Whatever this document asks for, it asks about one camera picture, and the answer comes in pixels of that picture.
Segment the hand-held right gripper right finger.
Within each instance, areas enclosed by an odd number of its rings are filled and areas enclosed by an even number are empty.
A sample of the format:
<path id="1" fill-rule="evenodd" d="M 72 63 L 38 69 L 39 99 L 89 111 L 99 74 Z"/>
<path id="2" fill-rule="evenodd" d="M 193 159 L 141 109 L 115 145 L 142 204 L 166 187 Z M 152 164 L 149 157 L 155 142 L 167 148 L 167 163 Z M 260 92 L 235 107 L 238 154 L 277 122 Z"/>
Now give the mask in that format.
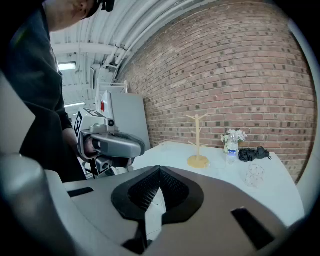
<path id="1" fill-rule="evenodd" d="M 149 256 L 252 255 L 256 248 L 232 215 L 239 208 L 247 209 L 274 238 L 287 230 L 272 211 L 238 187 L 187 170 L 171 170 L 196 182 L 203 190 L 204 201 L 188 221 L 163 225 L 149 248 Z"/>

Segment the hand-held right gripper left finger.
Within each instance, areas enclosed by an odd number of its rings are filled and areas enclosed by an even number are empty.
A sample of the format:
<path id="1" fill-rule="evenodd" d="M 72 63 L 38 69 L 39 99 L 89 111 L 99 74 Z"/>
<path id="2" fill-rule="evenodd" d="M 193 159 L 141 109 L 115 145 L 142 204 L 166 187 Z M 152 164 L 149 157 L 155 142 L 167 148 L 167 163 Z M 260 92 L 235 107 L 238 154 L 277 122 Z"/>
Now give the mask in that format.
<path id="1" fill-rule="evenodd" d="M 162 256 L 161 241 L 148 244 L 145 211 L 128 198 L 131 182 L 157 172 L 145 167 L 111 177 L 62 184 L 62 222 L 77 255 Z"/>

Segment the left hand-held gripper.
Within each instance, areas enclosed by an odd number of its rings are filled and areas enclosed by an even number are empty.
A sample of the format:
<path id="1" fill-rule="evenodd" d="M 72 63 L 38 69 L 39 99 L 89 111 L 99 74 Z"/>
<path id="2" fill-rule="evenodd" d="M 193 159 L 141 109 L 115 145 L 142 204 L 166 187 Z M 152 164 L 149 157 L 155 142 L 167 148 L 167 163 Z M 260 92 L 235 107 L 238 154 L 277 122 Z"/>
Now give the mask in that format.
<path id="1" fill-rule="evenodd" d="M 77 148 L 83 161 L 87 178 L 100 175 L 114 176 L 120 174 L 118 168 L 128 168 L 135 158 L 146 151 L 145 143 L 138 137 L 120 132 L 113 119 L 106 118 L 96 110 L 80 108 L 74 122 Z M 87 156 L 84 152 L 84 141 L 92 138 L 96 153 Z"/>

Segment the wooden cup tree stand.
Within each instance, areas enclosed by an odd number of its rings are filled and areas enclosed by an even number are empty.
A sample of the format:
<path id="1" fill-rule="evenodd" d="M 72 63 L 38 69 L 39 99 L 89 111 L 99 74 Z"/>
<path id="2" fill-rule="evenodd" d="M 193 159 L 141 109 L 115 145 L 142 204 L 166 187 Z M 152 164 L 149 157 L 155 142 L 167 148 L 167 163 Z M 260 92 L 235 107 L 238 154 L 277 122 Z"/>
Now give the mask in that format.
<path id="1" fill-rule="evenodd" d="M 206 144 L 201 145 L 200 143 L 200 132 L 202 130 L 202 128 L 200 127 L 200 120 L 203 119 L 204 117 L 206 117 L 207 114 L 204 114 L 202 116 L 199 116 L 198 114 L 196 114 L 195 116 L 189 116 L 187 115 L 188 118 L 193 119 L 195 121 L 195 132 L 193 132 L 195 134 L 195 139 L 196 139 L 196 143 L 193 143 L 191 141 L 189 141 L 188 143 L 195 146 L 196 147 L 196 154 L 190 156 L 187 159 L 187 164 L 190 167 L 193 167 L 195 169 L 203 169 L 206 168 L 209 164 L 209 160 L 207 157 L 202 156 L 200 154 L 200 148 L 201 147 L 206 147 Z"/>

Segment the person's left forearm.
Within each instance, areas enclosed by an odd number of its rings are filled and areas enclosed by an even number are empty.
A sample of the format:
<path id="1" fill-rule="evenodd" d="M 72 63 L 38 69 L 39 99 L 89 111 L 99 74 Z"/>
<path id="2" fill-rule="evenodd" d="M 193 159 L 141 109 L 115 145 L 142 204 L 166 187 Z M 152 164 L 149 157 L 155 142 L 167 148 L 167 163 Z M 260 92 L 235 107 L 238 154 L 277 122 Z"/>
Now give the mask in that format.
<path id="1" fill-rule="evenodd" d="M 79 157 L 78 140 L 73 128 L 66 128 L 62 131 L 62 136 L 68 147 L 72 150 L 76 157 Z"/>

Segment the patterned glass cup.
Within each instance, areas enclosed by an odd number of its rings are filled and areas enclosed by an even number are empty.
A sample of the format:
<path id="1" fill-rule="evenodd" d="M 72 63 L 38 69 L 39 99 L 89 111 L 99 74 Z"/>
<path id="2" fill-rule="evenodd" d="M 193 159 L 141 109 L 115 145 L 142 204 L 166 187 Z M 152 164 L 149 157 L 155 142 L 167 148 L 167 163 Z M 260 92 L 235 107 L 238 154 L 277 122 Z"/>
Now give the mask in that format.
<path id="1" fill-rule="evenodd" d="M 248 187 L 259 188 L 264 182 L 265 170 L 257 164 L 250 164 L 245 174 L 244 182 Z"/>

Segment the person's left hand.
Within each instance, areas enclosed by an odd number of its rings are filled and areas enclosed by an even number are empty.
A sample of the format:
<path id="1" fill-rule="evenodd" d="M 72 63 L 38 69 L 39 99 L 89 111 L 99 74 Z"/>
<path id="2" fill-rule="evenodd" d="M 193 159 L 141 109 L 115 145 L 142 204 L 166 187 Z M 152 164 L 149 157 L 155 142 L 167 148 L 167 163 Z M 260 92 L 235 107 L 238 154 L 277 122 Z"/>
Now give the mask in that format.
<path id="1" fill-rule="evenodd" d="M 87 137 L 84 141 L 84 153 L 86 156 L 96 153 L 96 149 L 93 146 L 93 139 L 91 137 Z"/>

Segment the white panel with red mark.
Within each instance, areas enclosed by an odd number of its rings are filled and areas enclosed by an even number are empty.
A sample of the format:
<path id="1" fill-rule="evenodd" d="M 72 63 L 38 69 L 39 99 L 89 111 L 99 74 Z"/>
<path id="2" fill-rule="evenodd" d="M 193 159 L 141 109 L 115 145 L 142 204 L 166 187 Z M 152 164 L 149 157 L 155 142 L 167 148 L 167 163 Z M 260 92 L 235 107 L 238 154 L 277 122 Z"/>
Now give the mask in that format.
<path id="1" fill-rule="evenodd" d="M 108 119 L 114 118 L 111 93 L 106 90 L 103 94 L 97 92 L 95 97 L 96 110 Z"/>

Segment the white metal rack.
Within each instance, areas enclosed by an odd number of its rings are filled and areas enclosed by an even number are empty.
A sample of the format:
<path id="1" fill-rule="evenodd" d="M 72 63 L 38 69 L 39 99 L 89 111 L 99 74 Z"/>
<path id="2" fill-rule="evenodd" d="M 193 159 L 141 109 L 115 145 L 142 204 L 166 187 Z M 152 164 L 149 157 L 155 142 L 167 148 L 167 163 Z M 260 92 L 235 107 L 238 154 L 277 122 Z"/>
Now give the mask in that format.
<path id="1" fill-rule="evenodd" d="M 104 82 L 97 80 L 95 85 L 97 94 L 103 95 L 105 92 L 110 93 L 128 93 L 127 83 Z"/>

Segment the clear plastic water bottle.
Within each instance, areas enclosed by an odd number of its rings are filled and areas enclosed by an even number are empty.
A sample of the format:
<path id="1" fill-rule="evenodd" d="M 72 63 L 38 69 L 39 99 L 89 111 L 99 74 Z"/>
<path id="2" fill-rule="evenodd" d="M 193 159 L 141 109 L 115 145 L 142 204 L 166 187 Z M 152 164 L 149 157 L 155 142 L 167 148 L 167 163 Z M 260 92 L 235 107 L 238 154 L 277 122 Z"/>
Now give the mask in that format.
<path id="1" fill-rule="evenodd" d="M 239 144 L 235 135 L 230 135 L 228 138 L 228 153 L 226 156 L 226 163 L 232 165 L 237 159 Z"/>

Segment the folded black umbrella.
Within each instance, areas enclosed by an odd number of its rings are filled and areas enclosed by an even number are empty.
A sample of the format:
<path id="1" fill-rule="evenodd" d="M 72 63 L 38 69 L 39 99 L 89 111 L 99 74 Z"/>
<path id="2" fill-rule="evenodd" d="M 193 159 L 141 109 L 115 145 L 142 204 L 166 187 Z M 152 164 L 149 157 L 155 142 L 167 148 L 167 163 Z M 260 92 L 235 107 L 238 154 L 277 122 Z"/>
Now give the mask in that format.
<path id="1" fill-rule="evenodd" d="M 272 159 L 270 152 L 262 146 L 259 146 L 256 149 L 242 148 L 238 152 L 238 158 L 242 162 L 252 162 L 256 159 L 261 160 L 265 158 L 268 158 L 269 160 Z"/>

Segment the pale pink flower bunch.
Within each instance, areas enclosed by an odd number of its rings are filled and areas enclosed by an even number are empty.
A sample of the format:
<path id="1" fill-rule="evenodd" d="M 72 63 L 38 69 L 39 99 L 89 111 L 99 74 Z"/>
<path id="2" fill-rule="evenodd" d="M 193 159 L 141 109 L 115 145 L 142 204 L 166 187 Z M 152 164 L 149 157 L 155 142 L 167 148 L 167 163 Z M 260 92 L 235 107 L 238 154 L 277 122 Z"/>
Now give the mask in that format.
<path id="1" fill-rule="evenodd" d="M 229 129 L 225 132 L 224 135 L 221 135 L 220 136 L 220 140 L 223 142 L 223 143 L 227 143 L 228 142 L 228 139 L 229 139 L 229 136 L 231 135 L 235 135 L 235 137 L 237 138 L 237 140 L 239 142 L 243 142 L 246 140 L 246 138 L 248 137 L 248 135 L 246 134 L 245 131 L 239 129 L 239 130 L 235 130 L 235 129 Z"/>

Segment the person's black shirt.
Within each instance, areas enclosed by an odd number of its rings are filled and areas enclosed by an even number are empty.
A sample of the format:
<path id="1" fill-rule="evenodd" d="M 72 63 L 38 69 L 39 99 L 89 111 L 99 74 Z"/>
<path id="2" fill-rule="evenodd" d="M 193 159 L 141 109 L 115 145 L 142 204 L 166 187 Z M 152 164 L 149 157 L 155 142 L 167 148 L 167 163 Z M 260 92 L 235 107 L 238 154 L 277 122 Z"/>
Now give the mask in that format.
<path id="1" fill-rule="evenodd" d="M 39 7 L 16 31 L 5 51 L 3 73 L 35 115 L 20 154 L 58 173 L 62 182 L 86 176 L 63 132 L 72 127 L 64 107 L 62 73 L 51 47 L 46 14 Z"/>

